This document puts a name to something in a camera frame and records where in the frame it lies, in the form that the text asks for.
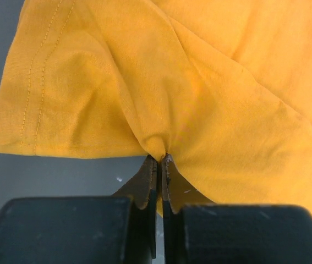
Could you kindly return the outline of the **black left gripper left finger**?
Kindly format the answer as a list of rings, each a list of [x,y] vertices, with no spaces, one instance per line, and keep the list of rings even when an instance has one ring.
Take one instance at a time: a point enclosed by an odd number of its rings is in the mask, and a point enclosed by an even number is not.
[[[27,197],[0,210],[0,263],[151,263],[157,162],[110,196]]]

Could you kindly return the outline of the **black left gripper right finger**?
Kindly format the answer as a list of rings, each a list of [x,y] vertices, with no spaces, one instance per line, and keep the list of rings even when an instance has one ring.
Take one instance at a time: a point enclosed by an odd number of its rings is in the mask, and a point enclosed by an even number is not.
[[[296,205],[211,202],[160,164],[165,263],[312,263],[312,215]]]

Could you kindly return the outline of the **orange t shirt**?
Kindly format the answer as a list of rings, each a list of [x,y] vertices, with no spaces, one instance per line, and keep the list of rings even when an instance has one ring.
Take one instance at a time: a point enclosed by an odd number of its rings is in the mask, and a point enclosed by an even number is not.
[[[215,202],[312,213],[312,1],[25,1],[0,153],[170,154]]]

